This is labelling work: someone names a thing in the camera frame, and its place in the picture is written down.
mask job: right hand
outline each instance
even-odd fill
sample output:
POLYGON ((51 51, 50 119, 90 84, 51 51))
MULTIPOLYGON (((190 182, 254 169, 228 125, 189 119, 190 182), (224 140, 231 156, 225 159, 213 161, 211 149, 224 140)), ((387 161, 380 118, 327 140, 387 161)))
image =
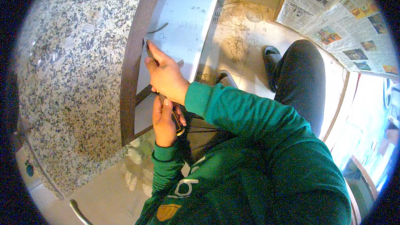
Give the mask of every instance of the right hand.
POLYGON ((149 57, 144 60, 150 73, 152 91, 159 91, 171 101, 185 105, 185 96, 190 83, 183 78, 177 63, 172 58, 151 41, 147 41, 147 45, 160 64, 157 66, 156 62, 149 57))

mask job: left hand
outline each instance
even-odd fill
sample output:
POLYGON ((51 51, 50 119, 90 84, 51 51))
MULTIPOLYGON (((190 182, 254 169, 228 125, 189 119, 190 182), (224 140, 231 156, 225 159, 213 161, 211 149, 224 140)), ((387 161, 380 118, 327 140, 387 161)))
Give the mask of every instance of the left hand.
MULTIPOLYGON (((166 98, 164 104, 161 104, 160 97, 156 96, 153 104, 153 128, 156 134, 156 144, 160 147, 170 147, 176 139, 175 123, 172 120, 171 100, 166 98)), ((177 109, 181 122, 186 126, 186 121, 183 118, 180 108, 177 109)))

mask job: person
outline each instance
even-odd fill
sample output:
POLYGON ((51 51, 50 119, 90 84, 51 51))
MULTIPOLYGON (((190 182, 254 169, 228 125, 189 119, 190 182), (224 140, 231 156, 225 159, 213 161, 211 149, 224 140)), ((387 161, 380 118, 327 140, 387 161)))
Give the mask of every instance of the person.
POLYGON ((311 42, 294 42, 283 57, 275 47, 263 49, 274 100, 221 83, 189 83, 172 58, 152 42, 147 45, 159 63, 145 59, 152 90, 167 99, 154 100, 153 192, 137 224, 351 223, 345 180, 317 138, 325 70, 311 42), (210 127, 193 125, 182 114, 189 129, 185 139, 177 138, 173 102, 224 132, 219 142, 202 147, 206 149, 196 154, 196 162, 188 163, 186 177, 181 172, 186 161, 182 141, 191 128, 210 127))

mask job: hand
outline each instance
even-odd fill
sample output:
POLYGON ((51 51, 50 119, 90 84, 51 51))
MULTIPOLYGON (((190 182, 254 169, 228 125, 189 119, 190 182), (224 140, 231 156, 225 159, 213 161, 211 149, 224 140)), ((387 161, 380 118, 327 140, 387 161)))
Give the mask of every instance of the hand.
POLYGON ((156 143, 160 147, 170 147, 176 139, 175 123, 172 115, 172 101, 165 98, 164 105, 160 97, 156 96, 153 104, 153 128, 156 134, 156 143))
POLYGON ((159 91, 173 102, 185 105, 185 96, 190 83, 183 78, 177 63, 172 58, 151 41, 147 41, 147 45, 160 64, 157 66, 156 62, 148 57, 144 60, 150 73, 152 91, 159 91))

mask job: metal handle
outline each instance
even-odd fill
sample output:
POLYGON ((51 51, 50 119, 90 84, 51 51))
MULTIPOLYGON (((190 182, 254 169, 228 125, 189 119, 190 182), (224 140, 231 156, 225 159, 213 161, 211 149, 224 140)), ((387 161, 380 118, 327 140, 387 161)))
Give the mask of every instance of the metal handle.
POLYGON ((75 212, 76 216, 81 220, 81 222, 85 225, 93 225, 83 214, 82 212, 79 210, 79 208, 77 207, 77 202, 74 199, 70 200, 70 206, 73 209, 73 211, 75 212))

